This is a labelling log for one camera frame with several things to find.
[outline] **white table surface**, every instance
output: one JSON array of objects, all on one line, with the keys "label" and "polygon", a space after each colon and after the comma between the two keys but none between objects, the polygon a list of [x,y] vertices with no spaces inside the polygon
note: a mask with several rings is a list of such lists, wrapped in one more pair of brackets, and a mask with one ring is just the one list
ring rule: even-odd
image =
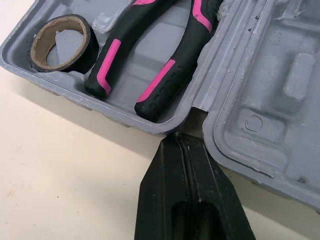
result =
[{"label": "white table surface", "polygon": [[[0,0],[0,43],[33,0]],[[0,239],[133,240],[161,138],[122,127],[0,68]],[[318,240],[320,215],[231,178],[257,240]]]}]

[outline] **gray plastic tool case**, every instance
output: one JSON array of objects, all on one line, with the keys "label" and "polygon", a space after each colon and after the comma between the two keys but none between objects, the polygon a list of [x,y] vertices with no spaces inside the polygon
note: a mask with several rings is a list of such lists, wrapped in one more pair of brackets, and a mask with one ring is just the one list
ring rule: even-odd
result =
[{"label": "gray plastic tool case", "polygon": [[[86,94],[85,75],[39,73],[28,62],[33,37],[49,19],[74,13],[92,24],[119,2],[128,0],[36,0],[0,48],[1,66],[150,134],[176,131],[191,108],[208,112],[204,140],[219,164],[320,211],[320,1],[225,0],[191,83],[158,123],[138,117],[134,105],[178,46],[190,0],[141,37],[106,101]],[[101,46],[107,36],[97,33]]]}]

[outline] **black and pink handle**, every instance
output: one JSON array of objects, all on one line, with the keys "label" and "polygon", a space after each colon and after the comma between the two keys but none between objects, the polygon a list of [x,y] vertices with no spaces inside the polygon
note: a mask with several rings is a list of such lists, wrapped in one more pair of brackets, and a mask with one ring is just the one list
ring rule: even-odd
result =
[{"label": "black and pink handle", "polygon": [[[198,57],[218,25],[223,0],[191,0],[192,7],[183,38],[160,73],[135,105],[136,113],[156,122],[180,88],[191,79]],[[104,99],[116,84],[132,47],[142,33],[177,0],[136,0],[117,21],[108,37],[85,89]]]}]

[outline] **pink grip stripe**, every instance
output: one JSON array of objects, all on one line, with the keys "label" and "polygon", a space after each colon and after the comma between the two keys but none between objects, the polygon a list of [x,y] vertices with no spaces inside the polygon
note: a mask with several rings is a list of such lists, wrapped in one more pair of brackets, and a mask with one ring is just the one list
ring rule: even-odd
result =
[{"label": "pink grip stripe", "polygon": [[147,5],[153,4],[156,0],[136,0],[132,5]]},{"label": "pink grip stripe", "polygon": [[198,20],[198,22],[202,23],[211,33],[213,28],[212,24],[208,19],[206,19],[206,17],[201,12],[202,1],[203,0],[194,0],[192,15],[195,17],[195,19]]},{"label": "pink grip stripe", "polygon": [[141,103],[145,101],[150,94],[155,90],[156,86],[161,82],[161,80],[164,78],[164,76],[169,72],[169,70],[175,65],[176,61],[170,59],[166,65],[161,69],[159,74],[155,77],[155,79],[152,81],[152,83],[147,87],[147,89],[144,91],[144,93],[139,97],[137,103]]},{"label": "pink grip stripe", "polygon": [[109,83],[106,80],[106,76],[110,70],[111,64],[115,59],[115,56],[119,50],[119,47],[121,45],[121,41],[118,39],[114,39],[104,60],[103,63],[99,69],[99,72],[96,76],[98,83],[100,84],[101,87],[103,87],[103,89],[105,90],[105,92],[107,94],[110,93],[111,91],[111,86],[109,85]]}]

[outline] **electrical tape roll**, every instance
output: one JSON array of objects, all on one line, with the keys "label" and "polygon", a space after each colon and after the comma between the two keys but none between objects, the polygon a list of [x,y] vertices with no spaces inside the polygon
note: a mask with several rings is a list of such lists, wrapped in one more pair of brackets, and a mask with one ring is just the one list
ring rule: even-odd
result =
[{"label": "electrical tape roll", "polygon": [[[64,30],[75,30],[83,34],[83,42],[76,53],[57,66],[49,66],[47,57],[56,44],[56,34]],[[31,67],[42,73],[54,71],[87,73],[95,64],[99,44],[93,29],[83,16],[68,14],[48,21],[35,35],[28,51]]]}]

